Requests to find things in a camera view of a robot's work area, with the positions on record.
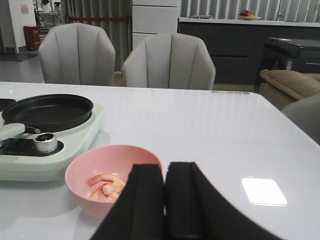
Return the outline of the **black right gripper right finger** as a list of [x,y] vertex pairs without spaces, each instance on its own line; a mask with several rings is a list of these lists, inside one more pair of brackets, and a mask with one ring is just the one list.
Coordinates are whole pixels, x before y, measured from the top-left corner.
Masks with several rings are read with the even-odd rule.
[[171,162],[165,179],[169,240],[277,240],[236,209],[195,162]]

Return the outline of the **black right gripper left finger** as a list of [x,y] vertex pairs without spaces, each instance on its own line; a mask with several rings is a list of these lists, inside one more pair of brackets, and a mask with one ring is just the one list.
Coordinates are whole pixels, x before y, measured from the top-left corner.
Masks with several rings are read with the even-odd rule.
[[161,240],[164,181],[157,164],[134,164],[118,200],[92,240]]

